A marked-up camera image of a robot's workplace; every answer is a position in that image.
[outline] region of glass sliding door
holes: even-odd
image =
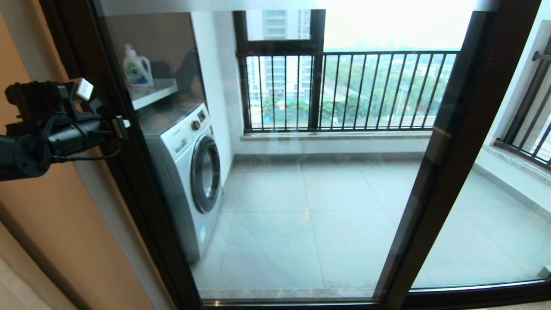
[[[526,6],[517,18],[515,5],[42,1],[69,76],[112,82],[99,88],[131,139],[110,167],[181,308],[398,309],[412,286],[540,279],[526,270],[543,252],[505,265],[496,242],[499,216],[506,226],[534,218],[518,204],[484,213],[511,191],[490,168],[466,173],[535,15]],[[512,20],[515,48],[497,52]],[[92,43],[77,38],[86,31]],[[506,80],[486,85],[484,74]],[[478,85],[493,96],[487,106]],[[477,148],[458,149],[466,136]],[[447,237],[454,203],[483,213],[496,236],[469,218]]]

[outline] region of front-load washing machine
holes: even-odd
[[[200,260],[222,203],[220,158],[205,104],[157,132],[144,132],[189,262]]]

